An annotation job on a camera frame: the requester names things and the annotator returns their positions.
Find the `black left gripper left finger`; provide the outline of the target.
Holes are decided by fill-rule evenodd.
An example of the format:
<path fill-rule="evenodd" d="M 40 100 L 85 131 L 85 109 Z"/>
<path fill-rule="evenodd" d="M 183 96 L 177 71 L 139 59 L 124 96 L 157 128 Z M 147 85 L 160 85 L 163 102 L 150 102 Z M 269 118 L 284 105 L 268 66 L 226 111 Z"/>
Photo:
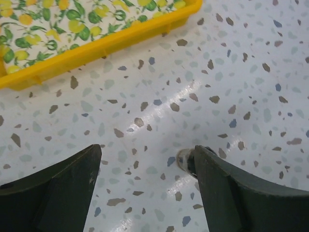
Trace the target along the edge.
<path fill-rule="evenodd" d="M 90 145 L 34 174 L 1 185 L 2 232 L 82 232 L 101 161 Z"/>

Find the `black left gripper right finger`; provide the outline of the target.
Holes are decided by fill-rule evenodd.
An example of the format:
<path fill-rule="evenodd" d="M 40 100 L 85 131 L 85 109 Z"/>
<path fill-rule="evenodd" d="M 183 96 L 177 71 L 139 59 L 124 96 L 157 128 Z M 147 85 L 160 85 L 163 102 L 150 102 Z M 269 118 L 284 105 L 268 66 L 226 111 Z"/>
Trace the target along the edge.
<path fill-rule="evenodd" d="M 195 169 L 211 232 L 307 232 L 309 193 L 261 179 L 194 149 Z"/>

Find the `spice jar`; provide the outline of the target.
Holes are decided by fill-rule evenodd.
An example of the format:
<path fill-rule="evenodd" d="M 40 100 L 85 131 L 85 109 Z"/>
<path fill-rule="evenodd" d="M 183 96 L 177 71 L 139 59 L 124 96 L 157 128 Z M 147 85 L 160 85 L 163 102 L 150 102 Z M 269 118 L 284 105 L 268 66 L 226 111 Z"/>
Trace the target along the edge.
<path fill-rule="evenodd" d="M 191 175 L 193 178 L 197 179 L 196 168 L 195 168 L 195 158 L 193 155 L 192 148 L 186 148 L 180 150 L 176 155 L 177 166 L 184 172 Z"/>

